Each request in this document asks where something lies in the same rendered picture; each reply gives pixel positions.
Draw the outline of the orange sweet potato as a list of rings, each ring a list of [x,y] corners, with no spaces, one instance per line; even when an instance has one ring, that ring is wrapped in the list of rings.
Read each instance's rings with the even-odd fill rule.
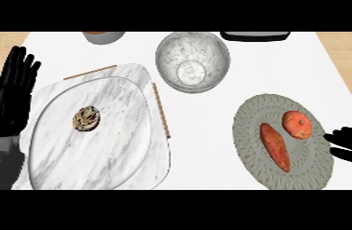
[[[268,123],[262,123],[260,125],[260,139],[275,164],[284,172],[288,172],[290,160],[284,145],[284,138]]]

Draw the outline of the white marble bowl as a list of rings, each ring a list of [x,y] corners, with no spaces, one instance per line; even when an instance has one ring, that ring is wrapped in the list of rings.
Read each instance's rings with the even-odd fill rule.
[[[211,90],[229,69],[229,52],[210,32],[174,32],[160,43],[155,65],[166,83],[185,93]]]

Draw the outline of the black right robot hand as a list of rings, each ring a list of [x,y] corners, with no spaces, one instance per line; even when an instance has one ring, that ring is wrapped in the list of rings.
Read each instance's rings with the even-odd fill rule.
[[[352,128],[342,127],[331,134],[325,133],[322,136],[330,143],[336,144],[336,147],[330,148],[330,154],[352,162]]]

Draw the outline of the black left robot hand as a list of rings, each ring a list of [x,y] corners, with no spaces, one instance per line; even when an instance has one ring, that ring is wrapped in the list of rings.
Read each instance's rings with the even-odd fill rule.
[[[0,74],[0,137],[16,136],[28,124],[31,92],[41,62],[13,46]]]

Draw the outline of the white marble plate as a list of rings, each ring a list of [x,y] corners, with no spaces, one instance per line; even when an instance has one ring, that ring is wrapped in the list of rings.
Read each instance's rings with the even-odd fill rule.
[[[100,113],[97,127],[78,131],[72,117],[83,107]],[[29,180],[37,190],[111,190],[146,157],[151,117],[145,95],[121,77],[68,88],[49,102],[29,141]]]

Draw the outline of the black tray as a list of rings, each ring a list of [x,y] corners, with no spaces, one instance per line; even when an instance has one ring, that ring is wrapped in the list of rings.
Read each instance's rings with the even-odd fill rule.
[[[290,32],[220,32],[225,40],[242,42],[282,41],[288,35]]]

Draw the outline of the brown speckled cookie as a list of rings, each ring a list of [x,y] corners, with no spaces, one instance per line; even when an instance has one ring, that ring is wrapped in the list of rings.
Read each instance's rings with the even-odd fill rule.
[[[99,110],[93,106],[83,107],[72,117],[72,127],[78,131],[92,131],[100,121]]]

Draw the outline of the orange round fruit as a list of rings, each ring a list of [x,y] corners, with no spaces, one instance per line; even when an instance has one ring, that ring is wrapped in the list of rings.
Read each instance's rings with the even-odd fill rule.
[[[287,111],[282,116],[284,130],[296,139],[308,139],[310,136],[310,120],[299,111]]]

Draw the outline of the white marble cutting board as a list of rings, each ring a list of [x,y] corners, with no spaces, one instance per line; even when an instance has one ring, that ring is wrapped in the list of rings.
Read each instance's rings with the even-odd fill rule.
[[[13,184],[16,190],[37,190],[29,180],[29,141],[37,119],[49,102],[68,88],[87,81],[108,77],[121,77],[137,86],[146,98],[151,117],[151,138],[145,160],[129,179],[111,190],[151,189],[164,180],[170,167],[170,152],[152,81],[146,68],[142,65],[126,64],[111,66],[90,74],[81,74],[34,92],[31,97],[29,122],[19,139],[21,151],[25,153],[27,158],[18,181]]]

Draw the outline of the grey round placemat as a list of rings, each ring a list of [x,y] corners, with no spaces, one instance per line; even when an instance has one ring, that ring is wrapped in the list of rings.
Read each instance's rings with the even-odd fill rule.
[[[294,139],[284,130],[282,115],[299,111],[310,121],[308,139]],[[266,123],[284,138],[290,171],[275,164],[260,140],[260,124]],[[322,137],[319,121],[303,106],[276,94],[262,94],[244,101],[234,116],[232,137],[238,157],[256,181],[271,190],[321,190],[331,178],[334,160],[330,143]]]

